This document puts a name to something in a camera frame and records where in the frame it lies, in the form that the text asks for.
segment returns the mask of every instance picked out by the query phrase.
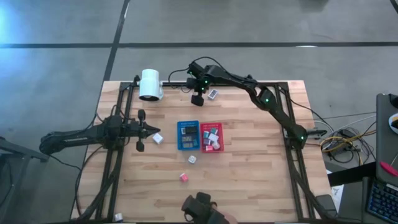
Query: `keyboard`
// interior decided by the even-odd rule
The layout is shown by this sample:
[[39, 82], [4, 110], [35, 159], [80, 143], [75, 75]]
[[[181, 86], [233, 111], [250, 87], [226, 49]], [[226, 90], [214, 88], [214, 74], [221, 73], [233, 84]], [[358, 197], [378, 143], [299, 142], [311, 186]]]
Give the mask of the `keyboard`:
[[374, 180], [366, 211], [387, 222], [398, 224], [398, 188]]

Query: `plastic tray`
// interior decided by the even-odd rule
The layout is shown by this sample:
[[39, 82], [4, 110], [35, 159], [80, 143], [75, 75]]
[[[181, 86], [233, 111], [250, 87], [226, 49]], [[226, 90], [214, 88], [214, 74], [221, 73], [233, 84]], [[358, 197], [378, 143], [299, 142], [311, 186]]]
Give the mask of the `plastic tray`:
[[[206, 151], [206, 145], [203, 143], [203, 133], [205, 131], [210, 132], [212, 128], [218, 129], [218, 143], [220, 144], [220, 149], [219, 150], [213, 150], [213, 151]], [[201, 151], [204, 153], [219, 153], [224, 151], [224, 139], [223, 139], [223, 125], [221, 123], [201, 123], [200, 124], [200, 144], [201, 144]]]
[[[182, 142], [181, 129], [186, 127], [197, 127], [197, 133], [195, 135], [198, 145], [192, 147], [184, 147]], [[199, 150], [200, 149], [200, 130], [199, 121], [179, 121], [177, 122], [177, 148], [179, 150]]]

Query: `wooden tabletop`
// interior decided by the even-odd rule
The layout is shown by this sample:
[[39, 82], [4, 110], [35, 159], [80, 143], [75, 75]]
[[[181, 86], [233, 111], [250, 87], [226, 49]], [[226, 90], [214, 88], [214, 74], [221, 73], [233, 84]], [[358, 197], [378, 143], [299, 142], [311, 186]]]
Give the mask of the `wooden tabletop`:
[[[291, 98], [309, 107], [304, 82], [287, 82]], [[98, 103], [102, 118], [109, 116], [116, 104], [119, 84], [104, 82]], [[220, 93], [216, 100], [205, 100], [203, 107], [191, 104], [191, 93], [181, 90], [164, 88], [164, 98], [155, 103], [139, 100], [138, 88], [134, 92], [130, 115], [136, 118], [138, 109], [145, 109], [147, 123], [161, 129], [164, 141], [157, 145], [149, 137], [144, 141], [145, 152], [136, 151], [135, 138], [125, 147], [115, 208], [125, 222], [184, 222], [182, 203], [198, 191], [210, 194], [220, 211], [233, 214], [240, 222], [297, 221], [280, 124], [269, 113], [257, 109], [244, 90], [217, 90]], [[297, 123], [313, 128], [311, 112], [293, 107]], [[177, 121], [187, 120], [221, 122], [224, 152], [178, 151]], [[87, 154], [97, 147], [90, 146]], [[194, 165], [187, 161], [191, 155], [197, 157]], [[330, 194], [319, 148], [306, 146], [303, 156], [313, 193]], [[106, 151], [100, 150], [83, 171], [79, 186], [83, 208], [100, 189], [105, 157]], [[180, 181], [182, 173], [188, 175], [188, 182]], [[72, 217], [76, 216], [74, 208]]]

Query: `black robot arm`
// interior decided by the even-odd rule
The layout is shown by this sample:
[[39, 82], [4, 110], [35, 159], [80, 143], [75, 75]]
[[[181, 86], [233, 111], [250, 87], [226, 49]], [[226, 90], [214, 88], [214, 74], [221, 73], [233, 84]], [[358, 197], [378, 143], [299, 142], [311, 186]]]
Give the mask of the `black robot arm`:
[[90, 128], [52, 132], [42, 137], [40, 151], [44, 154], [53, 154], [66, 147], [85, 146], [89, 144], [102, 144], [105, 149], [113, 150], [124, 144], [122, 138], [138, 137], [137, 150], [144, 151], [142, 138], [158, 133], [159, 128], [149, 126], [145, 120], [145, 111], [139, 110], [139, 121], [134, 118], [126, 124], [120, 115], [111, 115], [104, 122]]
[[261, 110], [268, 111], [292, 136], [292, 145], [296, 149], [303, 149], [308, 133], [301, 125], [295, 124], [287, 114], [277, 105], [274, 94], [261, 83], [258, 83], [250, 75], [241, 77], [231, 74], [217, 65], [207, 65], [202, 68], [196, 62], [189, 65], [187, 71], [194, 78], [187, 79], [187, 88], [193, 89], [197, 95], [192, 95], [191, 103], [203, 106], [202, 94], [206, 93], [212, 84], [227, 84], [246, 90], [250, 100]]

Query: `concrete floor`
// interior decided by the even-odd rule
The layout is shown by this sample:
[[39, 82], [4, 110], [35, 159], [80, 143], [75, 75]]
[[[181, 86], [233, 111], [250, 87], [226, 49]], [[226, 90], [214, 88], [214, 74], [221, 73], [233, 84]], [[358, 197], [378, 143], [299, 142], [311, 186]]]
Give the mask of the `concrete floor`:
[[[112, 43], [123, 2], [0, 0], [0, 44]], [[387, 42], [398, 41], [397, 21], [389, 0], [131, 0], [121, 43]], [[0, 136], [37, 150], [49, 131], [84, 128], [94, 115], [110, 51], [0, 49]], [[132, 80], [145, 68], [165, 80], [204, 55], [258, 80], [305, 80], [311, 107], [323, 117], [375, 111], [377, 93], [397, 93], [398, 47], [118, 49], [110, 80]], [[328, 122], [339, 128], [363, 117]], [[373, 121], [354, 127], [364, 131]], [[375, 137], [368, 140], [374, 146]], [[81, 166], [84, 152], [79, 147], [55, 156]], [[32, 161], [7, 219], [68, 220], [76, 176], [53, 159]]]

